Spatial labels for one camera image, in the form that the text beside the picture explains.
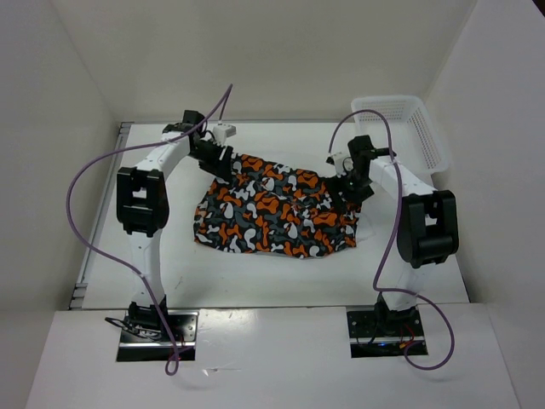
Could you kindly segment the orange camouflage shorts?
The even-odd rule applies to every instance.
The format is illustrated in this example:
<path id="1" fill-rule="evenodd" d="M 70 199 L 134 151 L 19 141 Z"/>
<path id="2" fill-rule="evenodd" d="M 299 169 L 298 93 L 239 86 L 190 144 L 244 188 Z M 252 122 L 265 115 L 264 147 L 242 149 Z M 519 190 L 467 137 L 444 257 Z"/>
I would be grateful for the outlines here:
<path id="1" fill-rule="evenodd" d="M 228 180 L 216 177 L 197 204 L 196 243 L 228 253 L 319 258 L 357 245 L 361 205 L 334 179 L 234 153 Z"/>

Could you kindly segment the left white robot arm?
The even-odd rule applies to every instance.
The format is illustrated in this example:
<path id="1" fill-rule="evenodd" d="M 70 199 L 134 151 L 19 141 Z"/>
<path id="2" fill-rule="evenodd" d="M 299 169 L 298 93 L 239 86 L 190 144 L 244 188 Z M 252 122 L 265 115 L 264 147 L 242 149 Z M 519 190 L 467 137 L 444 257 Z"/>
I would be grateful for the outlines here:
<path id="1" fill-rule="evenodd" d="M 186 157 L 198 161 L 201 169 L 215 176 L 230 175 L 232 148 L 227 138 L 236 127 L 218 122 L 210 130 L 197 111 L 185 111 L 180 122 L 167 124 L 159 144 L 137 165 L 117 173 L 116 214 L 129 237 L 130 264 L 141 282 L 132 297 L 127 329 L 157 341 L 169 336 L 170 320 L 160 272 L 160 239 L 169 220 L 166 181 Z"/>

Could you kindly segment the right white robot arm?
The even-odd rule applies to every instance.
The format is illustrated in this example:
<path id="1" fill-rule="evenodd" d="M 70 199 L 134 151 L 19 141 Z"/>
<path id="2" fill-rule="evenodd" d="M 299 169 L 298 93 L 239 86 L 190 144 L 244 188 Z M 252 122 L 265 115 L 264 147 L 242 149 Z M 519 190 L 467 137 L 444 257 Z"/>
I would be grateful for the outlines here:
<path id="1" fill-rule="evenodd" d="M 390 148 L 377 148 L 367 135 L 356 136 L 346 153 L 333 153 L 327 162 L 335 166 L 339 194 L 362 202 L 376 184 L 395 202 L 396 248 L 405 266 L 393 285 L 382 288 L 374 306 L 373 322 L 383 335 L 392 335 L 416 313 L 417 295 L 433 270 L 459 247 L 456 197 L 422 181 Z"/>

